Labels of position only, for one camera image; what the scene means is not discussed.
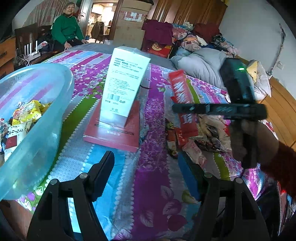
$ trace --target green sweater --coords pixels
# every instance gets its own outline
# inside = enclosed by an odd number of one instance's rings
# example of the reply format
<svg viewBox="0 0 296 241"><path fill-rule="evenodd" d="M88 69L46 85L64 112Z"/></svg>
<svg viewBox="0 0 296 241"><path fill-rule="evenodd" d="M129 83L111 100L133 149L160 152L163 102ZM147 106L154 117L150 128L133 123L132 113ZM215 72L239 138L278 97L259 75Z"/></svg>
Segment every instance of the green sweater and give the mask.
<svg viewBox="0 0 296 241"><path fill-rule="evenodd" d="M59 16L52 26L53 40L64 45L67 40L73 40L75 37L79 40L84 39L76 18L74 16L69 18L64 15Z"/></svg>

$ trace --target wooden headboard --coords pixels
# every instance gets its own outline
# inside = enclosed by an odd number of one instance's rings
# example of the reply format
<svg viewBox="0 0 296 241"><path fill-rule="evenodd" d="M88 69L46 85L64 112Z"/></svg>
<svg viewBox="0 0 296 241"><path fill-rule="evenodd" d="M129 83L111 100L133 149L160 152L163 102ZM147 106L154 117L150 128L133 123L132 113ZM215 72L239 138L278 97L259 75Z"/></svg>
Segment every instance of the wooden headboard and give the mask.
<svg viewBox="0 0 296 241"><path fill-rule="evenodd" d="M238 57L244 64L249 62ZM267 121L272 123L279 140L296 150L296 100L274 77L269 80L271 97L266 96L259 103L265 104Z"/></svg>

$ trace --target green stripe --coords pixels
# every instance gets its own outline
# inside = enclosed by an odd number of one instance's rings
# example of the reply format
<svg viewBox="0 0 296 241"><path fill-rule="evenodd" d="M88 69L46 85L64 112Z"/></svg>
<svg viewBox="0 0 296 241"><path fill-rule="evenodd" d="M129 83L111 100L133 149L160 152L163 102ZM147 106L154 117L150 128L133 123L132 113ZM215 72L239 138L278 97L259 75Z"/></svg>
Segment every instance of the green stripe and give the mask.
<svg viewBox="0 0 296 241"><path fill-rule="evenodd" d="M228 168L225 166L225 161L223 157L219 156L218 152L214 152L214 161L218 166L218 169L220 171L220 178L223 180L230 181L230 174Z"/></svg>
<svg viewBox="0 0 296 241"><path fill-rule="evenodd" d="M48 175L50 174L54 165L57 163L58 157L61 151L63 150L65 144L67 143L68 139L70 138L70 136L72 135L72 133L74 132L78 124L81 122L82 118L85 117L89 109L95 104L96 101L97 101L96 98L89 98L89 99L84 98L80 102L80 104L73 110L73 112L67 117L67 119L63 122L57 155L54 158L54 161L48 173L46 174L45 178L42 180L42 182L39 185L39 186L42 186L43 189L45 189L45 184L46 184ZM32 207L36 207L41 196L38 196L35 191L33 193L35 194L35 200L30 201L30 203Z"/></svg>
<svg viewBox="0 0 296 241"><path fill-rule="evenodd" d="M194 103L195 103L195 104L200 104L200 100L199 100L199 98L198 98L198 96L197 96L197 94L196 94L194 88L193 88L192 85L191 85L190 79L187 79L186 82L187 82L188 87L189 87L189 90L190 90L190 92L191 92L191 94L192 94L192 96L193 96L193 101L194 101Z"/></svg>
<svg viewBox="0 0 296 241"><path fill-rule="evenodd" d="M47 61L49 61L49 60L51 60L52 58L55 58L55 57L57 57L57 56L59 56L59 55L61 55L61 54L63 54L63 52L58 53L58 54L56 54L56 55L54 55L54 56L52 56L52 57L50 57L50 58L44 60L43 63L46 63Z"/></svg>

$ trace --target black pants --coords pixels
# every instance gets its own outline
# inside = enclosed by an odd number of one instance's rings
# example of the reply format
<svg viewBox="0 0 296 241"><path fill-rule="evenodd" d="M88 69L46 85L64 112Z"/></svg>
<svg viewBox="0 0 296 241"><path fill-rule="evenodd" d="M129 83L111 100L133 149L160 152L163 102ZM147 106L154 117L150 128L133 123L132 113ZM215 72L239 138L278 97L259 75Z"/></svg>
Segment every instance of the black pants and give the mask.
<svg viewBox="0 0 296 241"><path fill-rule="evenodd" d="M82 45L83 43L81 40L73 39L73 40L67 40L69 44L71 44L72 47ZM59 41L55 40L54 42L54 50L53 51L59 51L63 52L65 50L65 46L61 44Z"/></svg>

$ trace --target gray pillow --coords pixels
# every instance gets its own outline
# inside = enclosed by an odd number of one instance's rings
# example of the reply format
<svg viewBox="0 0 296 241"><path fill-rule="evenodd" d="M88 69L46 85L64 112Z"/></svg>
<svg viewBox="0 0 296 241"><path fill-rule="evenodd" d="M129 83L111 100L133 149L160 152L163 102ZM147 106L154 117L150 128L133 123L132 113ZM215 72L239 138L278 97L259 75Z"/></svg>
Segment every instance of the gray pillow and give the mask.
<svg viewBox="0 0 296 241"><path fill-rule="evenodd" d="M225 58L226 54L223 52L211 48L202 48L189 56L174 56L171 61L177 69L184 70L186 74L226 90L219 74Z"/></svg>

